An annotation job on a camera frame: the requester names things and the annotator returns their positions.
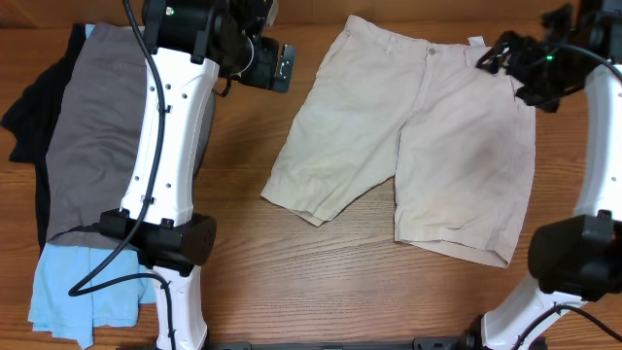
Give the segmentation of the beige khaki shorts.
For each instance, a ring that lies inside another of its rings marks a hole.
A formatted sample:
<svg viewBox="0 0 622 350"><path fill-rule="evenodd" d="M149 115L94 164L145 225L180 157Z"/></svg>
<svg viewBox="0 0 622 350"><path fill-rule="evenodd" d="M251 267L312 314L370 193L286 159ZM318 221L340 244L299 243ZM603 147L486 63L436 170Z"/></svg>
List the beige khaki shorts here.
<svg viewBox="0 0 622 350"><path fill-rule="evenodd" d="M477 67L486 51L350 16L262 196L320 226L393 179L396 241L508 266L535 174L536 111L515 79Z"/></svg>

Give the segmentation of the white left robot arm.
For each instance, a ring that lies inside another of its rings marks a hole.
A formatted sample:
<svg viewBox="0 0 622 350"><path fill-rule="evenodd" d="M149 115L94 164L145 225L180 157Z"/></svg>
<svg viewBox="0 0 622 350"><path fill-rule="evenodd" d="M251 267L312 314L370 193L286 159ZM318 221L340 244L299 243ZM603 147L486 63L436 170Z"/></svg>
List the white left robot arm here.
<svg viewBox="0 0 622 350"><path fill-rule="evenodd" d="M119 208L98 224L121 251L135 251L155 289L158 349L206 349L200 275L216 222L197 214L193 168L217 80L286 92L295 49L264 35L275 0L150 0L138 44L147 94L137 157Z"/></svg>

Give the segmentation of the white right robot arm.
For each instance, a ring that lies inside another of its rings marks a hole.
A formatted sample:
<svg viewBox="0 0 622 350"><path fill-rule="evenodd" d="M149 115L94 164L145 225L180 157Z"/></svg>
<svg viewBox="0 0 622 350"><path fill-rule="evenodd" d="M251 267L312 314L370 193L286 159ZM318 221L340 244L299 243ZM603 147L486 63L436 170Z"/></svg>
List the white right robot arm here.
<svg viewBox="0 0 622 350"><path fill-rule="evenodd" d="M561 98L585 92L587 158L573 215L536 230L529 272L497 308L460 338L420 338L416 349L543 349L543 333L570 312L621 337L583 309L621 291L621 13L571 16L571 6L543 15L541 41L502 33L477 66L503 69L522 83L517 97L547 113L557 111Z"/></svg>

